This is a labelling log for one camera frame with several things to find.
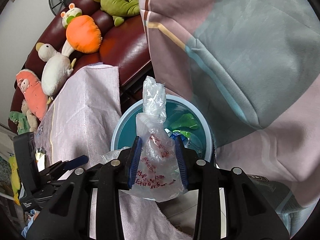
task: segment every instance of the orange plush carrot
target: orange plush carrot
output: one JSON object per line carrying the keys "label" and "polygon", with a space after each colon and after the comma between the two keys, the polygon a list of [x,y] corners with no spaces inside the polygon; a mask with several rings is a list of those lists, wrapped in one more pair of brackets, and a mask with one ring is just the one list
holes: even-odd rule
{"label": "orange plush carrot", "polygon": [[61,17],[70,46],[83,53],[97,52],[102,41],[100,29],[90,16],[82,15],[74,3],[70,3],[69,8]]}
{"label": "orange plush carrot", "polygon": [[39,78],[31,70],[23,69],[16,75],[16,79],[31,113],[42,121],[48,110],[48,96],[43,93]]}

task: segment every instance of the beige plush toy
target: beige plush toy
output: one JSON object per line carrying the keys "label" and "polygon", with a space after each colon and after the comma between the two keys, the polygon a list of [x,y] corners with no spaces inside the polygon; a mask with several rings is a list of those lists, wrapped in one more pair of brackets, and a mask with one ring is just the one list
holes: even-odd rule
{"label": "beige plush toy", "polygon": [[26,100],[22,101],[21,111],[27,117],[28,123],[30,125],[30,132],[35,132],[38,129],[37,117],[33,113],[31,113]]}

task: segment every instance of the plastic wrapper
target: plastic wrapper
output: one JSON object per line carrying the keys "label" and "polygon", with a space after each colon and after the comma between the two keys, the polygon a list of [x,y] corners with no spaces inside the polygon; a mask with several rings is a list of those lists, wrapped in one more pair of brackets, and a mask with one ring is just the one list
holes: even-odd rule
{"label": "plastic wrapper", "polygon": [[136,116],[142,152],[135,184],[131,190],[126,191],[157,202],[175,198],[183,192],[175,143],[163,127],[166,119],[165,103],[164,85],[147,77],[143,83],[143,113]]}
{"label": "plastic wrapper", "polygon": [[102,164],[106,164],[106,163],[112,161],[113,159],[117,159],[119,154],[120,154],[120,152],[122,150],[128,149],[128,148],[130,148],[130,147],[125,146],[125,147],[123,147],[123,148],[121,148],[119,150],[114,150],[114,151],[110,151],[108,153],[105,153],[104,155],[101,156],[101,159],[102,159],[101,163]]}
{"label": "plastic wrapper", "polygon": [[180,127],[196,130],[199,128],[199,123],[192,114],[183,114],[177,121],[170,124],[171,130],[177,130]]}

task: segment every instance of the metal screw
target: metal screw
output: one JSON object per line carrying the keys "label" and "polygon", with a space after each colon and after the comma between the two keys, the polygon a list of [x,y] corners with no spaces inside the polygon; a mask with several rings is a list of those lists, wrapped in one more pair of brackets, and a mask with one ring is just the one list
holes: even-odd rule
{"label": "metal screw", "polygon": [[240,175],[241,173],[242,173],[242,170],[240,169],[240,168],[234,168],[233,169],[233,172],[235,173],[235,174],[237,174],[237,175]]}
{"label": "metal screw", "polygon": [[76,170],[75,170],[75,174],[76,175],[80,175],[80,174],[82,174],[84,172],[84,170],[82,169],[82,168],[77,168]]}
{"label": "metal screw", "polygon": [[119,160],[112,160],[111,161],[111,165],[112,166],[118,166],[120,164],[120,161]]}
{"label": "metal screw", "polygon": [[204,166],[205,165],[205,160],[197,160],[197,164],[199,166]]}

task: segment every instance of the pink and gray curtain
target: pink and gray curtain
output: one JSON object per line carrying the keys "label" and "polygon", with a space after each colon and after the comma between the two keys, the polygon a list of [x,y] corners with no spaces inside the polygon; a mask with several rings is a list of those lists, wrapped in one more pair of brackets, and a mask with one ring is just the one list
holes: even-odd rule
{"label": "pink and gray curtain", "polygon": [[320,23],[308,0],[139,0],[157,82],[209,123],[291,236],[320,197]]}

